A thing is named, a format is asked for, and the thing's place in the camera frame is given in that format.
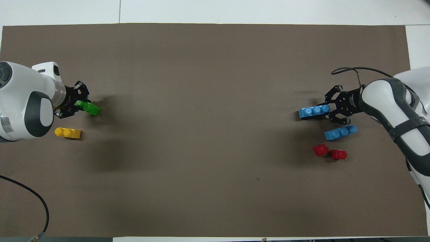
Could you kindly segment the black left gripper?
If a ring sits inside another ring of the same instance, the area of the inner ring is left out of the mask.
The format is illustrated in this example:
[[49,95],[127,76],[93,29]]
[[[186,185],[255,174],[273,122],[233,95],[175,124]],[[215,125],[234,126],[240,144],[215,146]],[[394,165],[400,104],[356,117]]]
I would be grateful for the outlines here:
[[90,92],[81,81],[77,81],[74,87],[66,86],[66,97],[61,104],[55,107],[55,116],[59,119],[72,117],[77,112],[75,103],[77,101],[90,102]]

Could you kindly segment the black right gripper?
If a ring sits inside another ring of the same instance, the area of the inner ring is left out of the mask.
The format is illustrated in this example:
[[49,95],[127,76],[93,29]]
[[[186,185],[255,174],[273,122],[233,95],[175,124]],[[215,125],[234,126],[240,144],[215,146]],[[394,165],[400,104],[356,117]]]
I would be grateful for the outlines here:
[[351,124],[350,116],[363,112],[361,107],[359,107],[361,93],[362,88],[343,91],[342,85],[335,85],[332,87],[324,96],[324,104],[329,105],[336,103],[336,111],[338,111],[338,113],[330,112],[327,115],[327,119],[329,119],[330,122],[340,125]]

